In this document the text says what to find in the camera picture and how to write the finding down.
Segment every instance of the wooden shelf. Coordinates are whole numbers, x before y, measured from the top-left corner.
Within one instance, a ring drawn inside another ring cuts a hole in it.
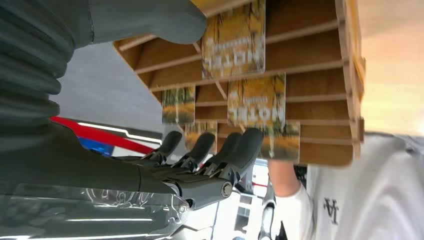
[[[211,17],[251,0],[192,0]],[[265,72],[202,79],[201,41],[179,45],[151,34],[114,46],[153,96],[196,87],[195,120],[217,121],[217,147],[242,127],[227,124],[228,81],[286,74],[286,122],[300,123],[300,163],[345,166],[364,139],[357,12],[344,0],[267,0]]]

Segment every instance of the person's arm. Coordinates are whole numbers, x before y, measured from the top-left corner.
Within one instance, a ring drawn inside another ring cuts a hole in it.
[[[268,172],[276,197],[275,214],[279,215],[284,224],[287,239],[312,239],[313,205],[305,188],[296,178],[293,164],[270,160]]]

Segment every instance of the printed logo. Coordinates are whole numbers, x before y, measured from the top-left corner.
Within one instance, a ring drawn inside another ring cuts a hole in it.
[[[335,199],[329,199],[326,197],[324,198],[324,200],[324,209],[327,209],[327,213],[331,219],[331,223],[334,225],[338,225],[339,223],[337,222],[337,211],[339,210],[339,207],[336,206],[337,201]]]

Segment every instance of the person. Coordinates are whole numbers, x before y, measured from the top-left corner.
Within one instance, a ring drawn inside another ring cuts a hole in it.
[[[287,239],[423,240],[423,143],[367,134],[351,165],[309,165],[306,188],[292,163],[270,160],[275,212]]]

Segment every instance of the gray floor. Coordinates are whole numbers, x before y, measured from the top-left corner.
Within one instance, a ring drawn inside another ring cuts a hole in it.
[[[115,52],[112,43],[77,49],[51,96],[60,116],[162,133],[161,106]]]

